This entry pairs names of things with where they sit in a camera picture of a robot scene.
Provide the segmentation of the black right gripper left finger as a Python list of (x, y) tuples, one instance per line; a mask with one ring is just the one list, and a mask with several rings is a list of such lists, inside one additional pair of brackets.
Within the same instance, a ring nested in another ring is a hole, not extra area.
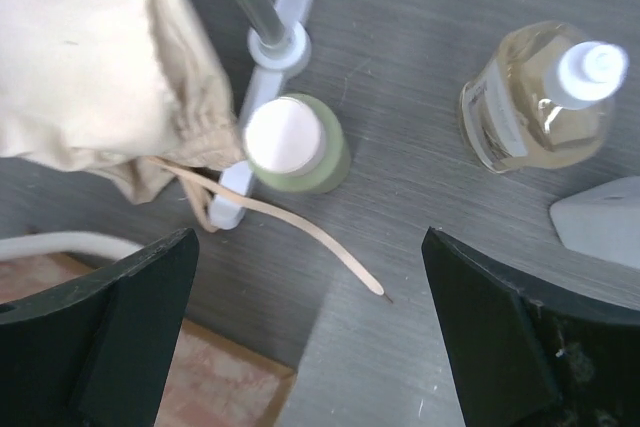
[(196, 273), (196, 233), (147, 246), (79, 231), (1, 243), (3, 260), (59, 252), (108, 265), (2, 304), (2, 424), (153, 425)]

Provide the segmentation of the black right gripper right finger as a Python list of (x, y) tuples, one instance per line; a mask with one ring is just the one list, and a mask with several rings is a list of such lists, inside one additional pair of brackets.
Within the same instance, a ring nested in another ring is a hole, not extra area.
[(422, 257), (466, 425), (638, 425), (638, 311), (434, 228)]

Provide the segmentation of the brown burlap canvas bag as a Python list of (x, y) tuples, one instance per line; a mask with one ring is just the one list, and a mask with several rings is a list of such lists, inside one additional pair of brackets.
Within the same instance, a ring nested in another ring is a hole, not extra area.
[[(93, 232), (33, 234), (1, 242), (1, 299), (9, 301), (88, 272), (85, 254), (120, 260), (140, 250)], [(274, 426), (297, 373), (185, 320), (155, 423), (158, 426)]]

